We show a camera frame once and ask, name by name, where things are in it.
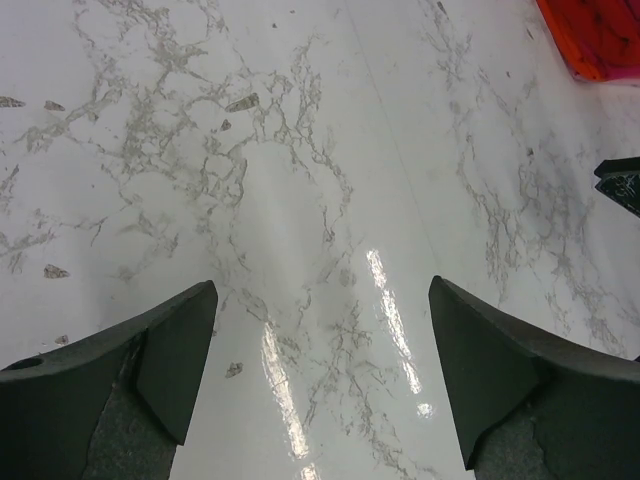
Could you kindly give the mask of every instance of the white marble tile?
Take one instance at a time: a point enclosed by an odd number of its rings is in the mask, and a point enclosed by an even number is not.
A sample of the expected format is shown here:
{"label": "white marble tile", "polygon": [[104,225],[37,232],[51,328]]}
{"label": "white marble tile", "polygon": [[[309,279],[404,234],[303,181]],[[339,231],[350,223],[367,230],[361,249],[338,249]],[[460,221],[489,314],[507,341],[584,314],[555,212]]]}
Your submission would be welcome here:
{"label": "white marble tile", "polygon": [[0,364],[213,279],[172,478],[473,478],[436,274],[640,350],[637,219],[592,178],[639,94],[571,81],[533,3],[5,3]]}

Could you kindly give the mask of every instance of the glossy floor surface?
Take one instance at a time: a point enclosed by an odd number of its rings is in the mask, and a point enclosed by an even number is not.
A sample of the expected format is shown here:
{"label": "glossy floor surface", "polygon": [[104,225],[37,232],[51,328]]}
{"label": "glossy floor surface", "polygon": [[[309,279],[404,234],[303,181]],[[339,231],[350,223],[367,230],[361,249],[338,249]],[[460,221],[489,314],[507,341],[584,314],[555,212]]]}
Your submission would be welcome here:
{"label": "glossy floor surface", "polygon": [[453,480],[434,275],[636,356],[640,90],[479,3],[5,0],[0,363],[212,279],[172,479]]}

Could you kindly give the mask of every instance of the red plastic object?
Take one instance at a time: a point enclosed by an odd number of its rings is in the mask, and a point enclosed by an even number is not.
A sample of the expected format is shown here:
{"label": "red plastic object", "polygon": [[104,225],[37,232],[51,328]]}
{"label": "red plastic object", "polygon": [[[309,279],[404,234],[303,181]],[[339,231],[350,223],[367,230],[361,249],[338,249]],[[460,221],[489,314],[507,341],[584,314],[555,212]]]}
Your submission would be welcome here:
{"label": "red plastic object", "polygon": [[640,81],[640,0],[537,1],[578,77]]}

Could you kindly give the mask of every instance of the small dark speck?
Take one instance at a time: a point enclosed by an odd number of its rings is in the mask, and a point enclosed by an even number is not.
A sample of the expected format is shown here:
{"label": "small dark speck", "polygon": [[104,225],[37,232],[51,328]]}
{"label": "small dark speck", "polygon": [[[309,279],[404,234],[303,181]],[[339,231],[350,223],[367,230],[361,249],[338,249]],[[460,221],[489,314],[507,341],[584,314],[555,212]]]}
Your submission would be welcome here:
{"label": "small dark speck", "polygon": [[436,5],[438,5],[438,8],[440,9],[440,11],[441,11],[442,13],[444,13],[445,15],[447,15],[447,11],[445,10],[444,5],[442,5],[442,2],[438,2],[438,3],[436,3]]}
{"label": "small dark speck", "polygon": [[340,270],[340,284],[346,287],[351,283],[351,272],[347,268]]}
{"label": "small dark speck", "polygon": [[460,114],[460,104],[455,100],[449,102],[449,109],[453,112],[454,115]]}
{"label": "small dark speck", "polygon": [[238,363],[231,362],[231,365],[229,365],[229,370],[227,370],[227,374],[224,376],[224,378],[235,377],[240,372],[242,372],[242,368],[243,368],[243,365],[241,362],[238,362]]}
{"label": "small dark speck", "polygon": [[44,278],[66,278],[69,276],[71,276],[69,272],[58,268],[55,265],[49,264],[44,267]]}

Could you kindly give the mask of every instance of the black object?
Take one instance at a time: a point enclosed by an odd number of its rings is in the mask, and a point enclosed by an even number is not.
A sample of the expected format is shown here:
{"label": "black object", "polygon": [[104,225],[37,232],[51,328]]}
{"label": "black object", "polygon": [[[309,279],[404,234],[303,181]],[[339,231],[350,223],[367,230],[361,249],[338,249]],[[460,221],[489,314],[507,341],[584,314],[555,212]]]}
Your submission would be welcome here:
{"label": "black object", "polygon": [[435,277],[433,328],[478,480],[640,478],[640,365],[581,347]]}
{"label": "black object", "polygon": [[0,372],[0,478],[167,479],[200,387],[218,295],[156,308]]}
{"label": "black object", "polygon": [[596,190],[640,217],[640,157],[605,160],[594,173]]}

